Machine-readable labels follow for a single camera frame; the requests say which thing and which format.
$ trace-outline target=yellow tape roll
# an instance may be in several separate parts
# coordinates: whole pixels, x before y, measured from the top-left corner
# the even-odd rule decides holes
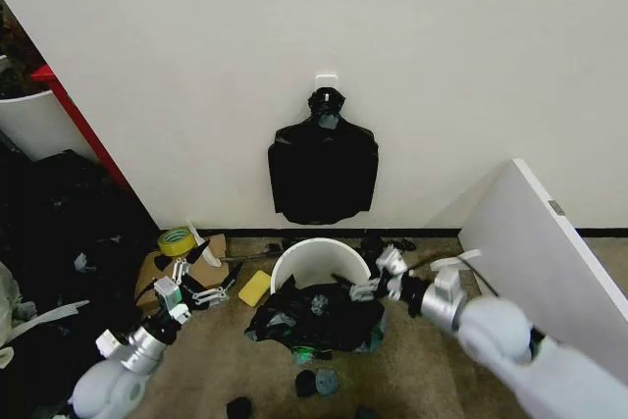
[[[179,257],[196,247],[194,235],[186,227],[166,231],[159,236],[157,244],[162,254],[169,257]]]

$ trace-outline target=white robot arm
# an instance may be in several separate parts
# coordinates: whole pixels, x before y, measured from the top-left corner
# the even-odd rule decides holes
[[[582,352],[541,335],[516,304],[496,296],[467,302],[452,268],[442,269],[431,284],[410,277],[394,247],[384,251],[377,265],[383,274],[380,293],[405,300],[410,315],[420,314],[455,336],[532,417],[628,417],[628,388]],[[356,298],[368,298],[360,287],[353,292]]]
[[[205,242],[187,255],[194,263],[207,246]],[[160,308],[145,318],[127,337],[105,331],[97,340],[105,360],[83,374],[70,399],[80,419],[123,419],[144,397],[146,383],[161,364],[163,354],[177,339],[177,332],[190,318],[190,310],[202,310],[229,299],[241,263],[217,288],[205,289],[189,274],[191,264],[178,260],[173,277],[163,277],[153,288]]]

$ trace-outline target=carpet floor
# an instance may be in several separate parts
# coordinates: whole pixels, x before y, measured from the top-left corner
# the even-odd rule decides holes
[[[269,241],[275,239],[233,238],[229,253],[259,252]],[[410,264],[461,252],[455,238],[414,241],[417,250],[405,254]],[[594,238],[587,243],[626,293],[628,239]],[[472,362],[454,339],[421,318],[409,318],[404,303],[384,301],[388,331],[381,347],[368,354],[335,352],[332,360],[299,367],[279,343],[247,339],[243,332],[255,310],[236,294],[257,270],[270,274],[275,262],[245,262],[232,299],[193,314],[131,418],[222,419],[226,404],[238,396],[251,399],[255,419],[349,419],[358,405],[382,419],[526,417],[514,395],[491,372]],[[471,295],[478,292],[469,274],[462,282]],[[336,370],[340,389],[330,396],[297,397],[294,377],[305,368],[321,367]]]

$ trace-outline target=cardboard box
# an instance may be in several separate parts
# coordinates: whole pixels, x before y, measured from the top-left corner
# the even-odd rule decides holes
[[[227,251],[225,236],[211,236],[209,238],[209,248],[212,250],[212,253],[216,257],[225,257],[225,253]],[[149,253],[144,259],[144,263],[142,264],[139,271],[139,276],[137,277],[137,284],[135,284],[135,296],[137,296],[143,288],[148,286],[148,284],[150,284],[153,279],[160,279],[166,276],[172,277],[173,266],[175,265],[174,261],[168,264],[163,272],[155,266],[155,257],[160,254],[161,252],[156,250]],[[197,279],[204,287],[213,288],[221,284],[225,277],[229,274],[229,266],[227,262],[223,262],[220,267],[212,267],[201,256],[198,259],[198,262],[192,265],[189,274]],[[157,298],[155,297],[155,292],[153,290],[145,293],[137,302],[137,307],[141,309],[144,313],[152,311],[158,306],[159,303],[157,301]]]

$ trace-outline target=white bucket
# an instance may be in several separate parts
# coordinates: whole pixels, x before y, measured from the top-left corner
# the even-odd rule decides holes
[[[294,275],[297,288],[331,284],[332,274],[345,277],[354,284],[363,284],[371,277],[364,259],[355,250],[337,240],[324,237],[303,240],[279,258],[271,277],[271,293]]]

